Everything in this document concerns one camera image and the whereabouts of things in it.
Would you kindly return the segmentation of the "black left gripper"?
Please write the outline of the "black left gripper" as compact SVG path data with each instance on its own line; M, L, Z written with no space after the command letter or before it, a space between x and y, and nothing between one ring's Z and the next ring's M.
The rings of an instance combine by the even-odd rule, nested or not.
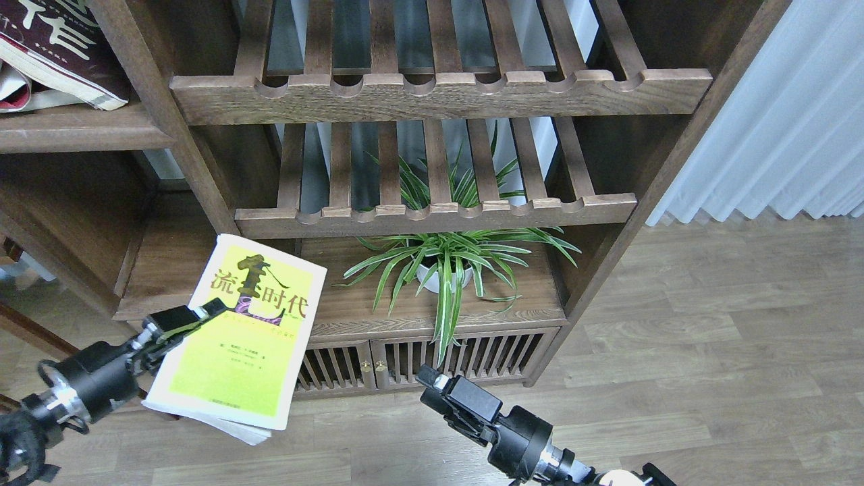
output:
M155 372L186 334L227 310L220 298L168 308L149 315L148 330L123 344L99 341L62 362L41 360L37 371L49 388L37 397L38 423L86 427L105 418L138 394L136 379Z

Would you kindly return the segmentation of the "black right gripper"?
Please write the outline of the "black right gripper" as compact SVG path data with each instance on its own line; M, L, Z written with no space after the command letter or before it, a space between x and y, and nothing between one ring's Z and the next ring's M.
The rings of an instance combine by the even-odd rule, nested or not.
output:
M521 406L500 415L502 401L462 375L449 378L423 364L416 378L426 387L422 403L467 439L490 445L489 464L513 483L574 482L574 453L552 445L549 422Z

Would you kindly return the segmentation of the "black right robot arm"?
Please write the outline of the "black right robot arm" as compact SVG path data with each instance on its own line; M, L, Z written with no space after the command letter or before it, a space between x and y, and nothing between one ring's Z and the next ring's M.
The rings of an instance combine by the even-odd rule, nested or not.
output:
M642 473L612 468L597 472L575 458L572 450L551 442L553 427L521 406L503 415L502 402L465 376L449 378L423 364L417 379L425 385L421 402L472 442L491 446L487 460L518 485L534 480L542 485L673 485L650 462Z

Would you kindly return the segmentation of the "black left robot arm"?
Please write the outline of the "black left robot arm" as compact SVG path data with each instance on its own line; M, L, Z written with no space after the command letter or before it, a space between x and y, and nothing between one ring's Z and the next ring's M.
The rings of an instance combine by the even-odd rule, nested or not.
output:
M168 308L145 317L142 332L124 344L99 341L62 362L41 360L37 371L47 390L2 416L2 484L51 482L59 467L45 462L45 452L62 441L65 429L88 434L90 424L138 394L142 373L156 373L170 350L227 310L220 298Z

